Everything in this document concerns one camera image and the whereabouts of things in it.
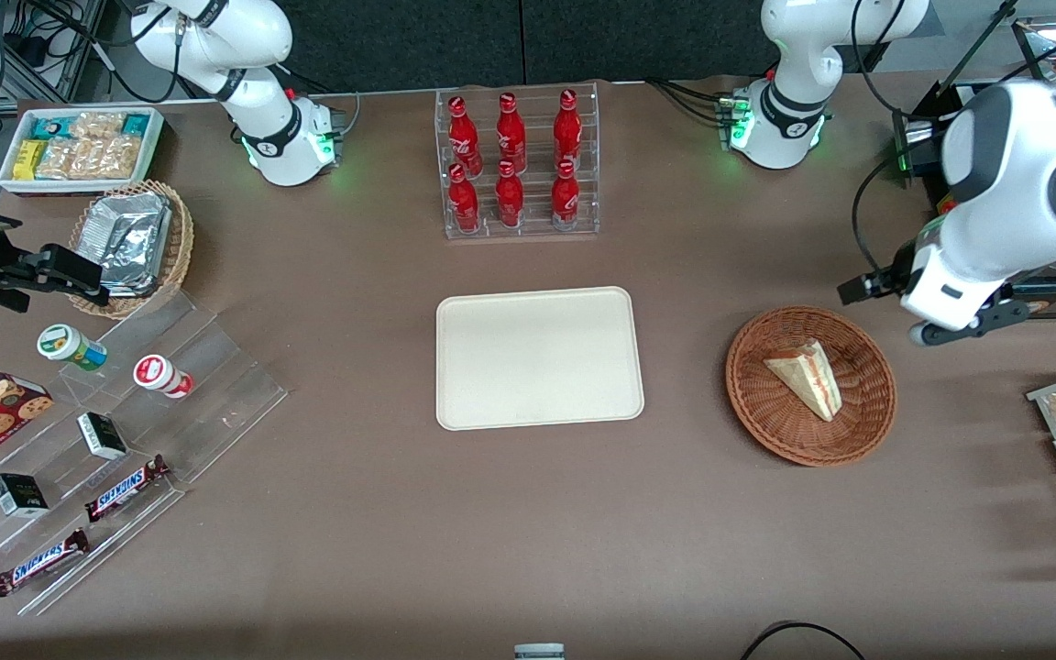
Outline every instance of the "snickers bar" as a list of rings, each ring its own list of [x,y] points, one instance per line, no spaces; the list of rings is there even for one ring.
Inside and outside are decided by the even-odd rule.
[[[63,543],[53,545],[46,550],[32,557],[25,564],[20,564],[14,571],[0,572],[0,598],[11,596],[14,590],[21,587],[27,580],[32,580],[41,572],[50,571],[56,564],[63,560],[71,559],[79,554],[87,554],[92,551],[88,544],[88,535],[83,530],[72,531]]]
[[[95,523],[108,513],[120,509],[121,505],[128,502],[130,497],[146,490],[158,476],[167,472],[169,472],[168,465],[165,465],[165,460],[163,460],[159,454],[155,455],[154,459],[144,464],[142,469],[138,469],[133,475],[127,476],[120,484],[113,486],[108,492],[96,497],[95,502],[86,504],[84,509],[88,509],[88,521]]]

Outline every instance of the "small yogurt bottle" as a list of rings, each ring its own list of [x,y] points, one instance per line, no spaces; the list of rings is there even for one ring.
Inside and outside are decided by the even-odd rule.
[[[133,367],[133,380],[144,389],[163,393],[171,399],[180,399],[193,390],[193,379],[189,373],[182,372],[159,355],[147,355],[138,359]]]
[[[46,359],[76,364],[84,372],[95,372],[108,359],[108,350],[93,342],[71,325],[56,323],[38,335],[35,342],[38,354]]]

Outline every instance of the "red bottle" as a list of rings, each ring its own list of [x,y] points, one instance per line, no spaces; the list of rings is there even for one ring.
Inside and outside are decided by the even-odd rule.
[[[528,169],[528,138],[525,120],[516,112],[516,95],[499,94],[499,121],[495,121],[495,134],[499,137],[499,157],[510,159],[516,174]]]
[[[510,229],[516,229],[525,216],[525,186],[516,176],[516,166],[510,159],[499,162],[499,183],[495,184],[495,196],[499,201],[499,222]]]
[[[578,195],[581,187],[573,178],[573,162],[562,162],[557,171],[557,183],[552,184],[552,226],[561,231],[569,231],[578,225]]]
[[[461,96],[448,100],[451,109],[451,149],[455,159],[466,168],[467,178],[475,178],[483,172],[483,156],[478,155],[478,131],[475,122],[467,116],[467,103]]]
[[[571,89],[561,92],[561,112],[552,122],[552,146],[558,167],[562,162],[573,162],[573,169],[581,169],[581,115],[578,93]]]
[[[467,172],[460,164],[451,164],[448,169],[451,174],[451,208],[455,213],[458,231],[474,233],[478,231],[478,196],[475,187],[467,181]]]

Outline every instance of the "aluminum foil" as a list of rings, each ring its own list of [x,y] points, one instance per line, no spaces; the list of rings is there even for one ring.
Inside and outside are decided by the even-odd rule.
[[[172,213],[157,192],[97,200],[89,206],[76,253],[100,264],[100,284],[112,296],[151,296]]]

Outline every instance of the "white tray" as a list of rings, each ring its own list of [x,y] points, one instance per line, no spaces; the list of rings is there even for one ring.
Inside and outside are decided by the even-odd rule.
[[[642,413],[634,308],[623,288],[453,297],[436,321],[436,413],[447,430]]]
[[[18,156],[18,145],[30,136],[35,127],[35,121],[41,118],[67,117],[79,115],[82,112],[102,113],[125,113],[127,115],[149,115],[149,125],[146,126],[146,133],[142,136],[142,150],[137,151],[137,164],[133,168],[133,175],[129,178],[89,178],[76,181],[54,181],[54,180],[16,180],[12,176],[14,162]],[[165,119],[163,114],[149,106],[84,106],[83,108],[43,108],[39,110],[26,110],[22,116],[18,117],[16,133],[11,138],[11,148],[3,158],[3,167],[0,167],[0,185],[4,191],[14,192],[20,196],[35,195],[75,195],[82,192],[112,191],[122,185],[138,184],[146,178],[149,165],[154,159],[154,149],[157,148],[157,138],[161,136]]]

